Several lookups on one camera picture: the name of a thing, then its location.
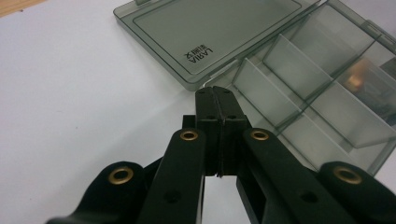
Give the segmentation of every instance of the plastic divider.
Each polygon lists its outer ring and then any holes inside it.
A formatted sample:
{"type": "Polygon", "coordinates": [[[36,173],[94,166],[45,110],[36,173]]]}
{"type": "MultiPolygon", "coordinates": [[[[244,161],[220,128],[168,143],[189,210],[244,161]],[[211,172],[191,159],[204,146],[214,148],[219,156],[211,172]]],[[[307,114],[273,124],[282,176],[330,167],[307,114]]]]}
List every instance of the plastic divider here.
{"type": "Polygon", "coordinates": [[[353,147],[382,143],[396,136],[384,120],[337,82],[311,106],[353,147]]]}
{"type": "Polygon", "coordinates": [[[387,72],[369,59],[361,58],[337,81],[388,125],[396,124],[396,80],[387,72]]]}
{"type": "Polygon", "coordinates": [[[290,39],[327,74],[352,63],[374,40],[334,8],[324,6],[316,11],[290,39]]]}
{"type": "Polygon", "coordinates": [[[332,81],[323,69],[283,35],[279,35],[263,61],[303,99],[332,81]]]}
{"type": "Polygon", "coordinates": [[[288,126],[282,135],[316,168],[328,161],[345,161],[356,164],[305,113],[288,126]]]}
{"type": "Polygon", "coordinates": [[[299,107],[248,59],[241,65],[233,84],[274,126],[300,112],[299,107]]]}

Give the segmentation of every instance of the transparent plastic lid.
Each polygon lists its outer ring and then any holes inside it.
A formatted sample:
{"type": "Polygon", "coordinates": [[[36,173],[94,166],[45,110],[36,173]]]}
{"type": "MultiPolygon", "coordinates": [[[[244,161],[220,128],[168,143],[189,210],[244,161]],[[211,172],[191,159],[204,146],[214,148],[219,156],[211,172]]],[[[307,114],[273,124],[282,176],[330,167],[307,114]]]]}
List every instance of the transparent plastic lid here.
{"type": "Polygon", "coordinates": [[[316,0],[162,0],[115,15],[188,90],[312,7],[316,0]]]}

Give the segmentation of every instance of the white table surface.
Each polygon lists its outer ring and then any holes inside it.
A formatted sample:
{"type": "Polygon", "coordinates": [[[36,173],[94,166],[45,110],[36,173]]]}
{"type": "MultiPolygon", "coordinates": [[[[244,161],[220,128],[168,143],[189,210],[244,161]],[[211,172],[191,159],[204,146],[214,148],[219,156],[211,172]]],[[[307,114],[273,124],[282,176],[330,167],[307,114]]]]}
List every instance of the white table surface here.
{"type": "MultiPolygon", "coordinates": [[[[128,0],[49,0],[0,18],[0,223],[69,215],[116,161],[160,158],[185,91],[117,23],[128,0]]],[[[396,1],[346,0],[396,36],[396,1]]],[[[377,178],[396,191],[395,153],[377,178]]],[[[208,178],[204,223],[248,223],[232,177],[208,178]]]]}

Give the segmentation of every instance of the plastic storage box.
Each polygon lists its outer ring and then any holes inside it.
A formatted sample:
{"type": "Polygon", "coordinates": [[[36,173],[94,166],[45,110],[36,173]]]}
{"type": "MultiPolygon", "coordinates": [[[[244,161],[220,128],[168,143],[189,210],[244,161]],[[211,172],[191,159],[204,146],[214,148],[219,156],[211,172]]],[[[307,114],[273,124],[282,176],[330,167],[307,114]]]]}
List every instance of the plastic storage box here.
{"type": "Polygon", "coordinates": [[[114,11],[189,91],[234,91],[306,166],[374,175],[396,146],[396,41],[337,0],[137,1],[114,11]]]}

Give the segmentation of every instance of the screw hole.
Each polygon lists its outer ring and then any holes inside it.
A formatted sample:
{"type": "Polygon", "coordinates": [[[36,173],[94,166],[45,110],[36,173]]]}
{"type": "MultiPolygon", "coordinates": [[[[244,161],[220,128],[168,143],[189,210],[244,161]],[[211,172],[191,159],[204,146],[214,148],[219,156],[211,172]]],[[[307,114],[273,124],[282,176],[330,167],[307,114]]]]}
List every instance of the screw hole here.
{"type": "Polygon", "coordinates": [[[116,179],[123,179],[123,178],[126,178],[127,176],[128,176],[128,172],[124,171],[124,170],[116,172],[114,174],[114,178],[116,178],[116,179]]]}
{"type": "Polygon", "coordinates": [[[353,173],[350,173],[348,171],[340,171],[340,175],[348,179],[356,178],[356,176],[353,173]]]}
{"type": "Polygon", "coordinates": [[[306,203],[318,202],[318,196],[310,190],[301,190],[298,192],[298,195],[306,203]]]}

